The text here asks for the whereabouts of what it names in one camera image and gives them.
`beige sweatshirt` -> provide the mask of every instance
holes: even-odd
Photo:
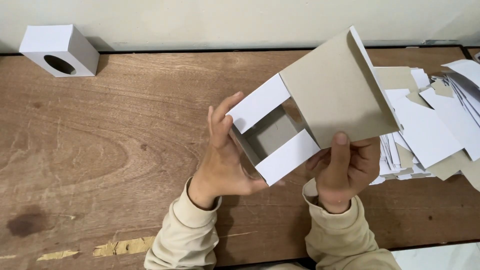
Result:
[[[189,199],[187,181],[183,193],[170,205],[162,229],[148,250],[144,266],[149,270],[202,269],[211,270],[216,257],[213,248],[218,244],[215,230],[216,210],[204,211]],[[317,270],[399,270],[392,253],[379,249],[365,220],[360,199],[355,196],[343,214],[330,214],[317,206],[315,180],[303,187],[312,216],[312,229],[305,237],[308,255],[317,262]],[[271,266],[269,270],[300,270],[294,264]]]

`pile of paper scraps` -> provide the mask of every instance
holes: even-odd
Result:
[[[444,76],[432,80],[418,68],[376,68],[403,131],[381,136],[380,175],[372,184],[462,173],[480,191],[480,64],[442,66]]]

